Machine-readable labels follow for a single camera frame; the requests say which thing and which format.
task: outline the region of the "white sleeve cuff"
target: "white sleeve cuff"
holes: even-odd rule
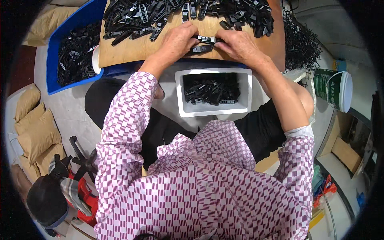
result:
[[[287,137],[287,139],[291,137],[299,137],[299,136],[313,137],[311,125],[292,129],[292,130],[286,131],[284,134]]]

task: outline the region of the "plastic parts pile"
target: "plastic parts pile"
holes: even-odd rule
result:
[[[97,74],[92,67],[93,49],[100,41],[101,22],[70,31],[59,46],[57,82],[61,87]]]
[[[115,38],[113,46],[126,38],[133,40],[148,34],[155,41],[169,15],[179,9],[182,9],[181,22],[189,18],[203,20],[209,15],[225,17],[226,21],[220,25],[227,30],[234,27],[240,31],[248,23],[257,38],[273,33],[272,10],[266,0],[111,0],[103,16],[103,38]]]
[[[319,68],[321,48],[316,42],[317,35],[297,22],[296,18],[285,13],[283,16],[285,32],[285,70]]]
[[[184,75],[185,101],[196,103],[235,104],[240,96],[236,73],[202,73]]]

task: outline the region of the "white bucket lid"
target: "white bucket lid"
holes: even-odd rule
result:
[[[340,82],[340,111],[347,113],[351,107],[353,93],[352,76],[349,72],[344,71],[341,75]]]
[[[92,67],[97,74],[101,72],[101,68],[99,68],[99,52],[100,48],[99,45],[97,45],[92,52]]]

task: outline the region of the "pink checkered shirt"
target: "pink checkered shirt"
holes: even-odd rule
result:
[[[191,140],[159,146],[141,175],[141,135],[157,79],[131,76],[114,97],[97,144],[98,239],[152,233],[171,239],[304,239],[311,219],[313,134],[286,132],[274,176],[255,160],[231,121],[210,121]]]

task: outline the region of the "black pants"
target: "black pants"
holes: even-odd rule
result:
[[[124,80],[116,78],[101,78],[88,89],[84,100],[85,111],[100,129],[103,129],[104,118],[114,96],[124,83]],[[196,135],[154,108],[151,108],[149,114],[148,126],[141,136],[142,150],[139,153],[144,158],[146,170],[156,161],[158,146],[170,144],[178,133],[190,139]],[[236,120],[235,124],[250,148],[256,163],[268,157],[286,140],[272,100],[262,105],[259,110]]]

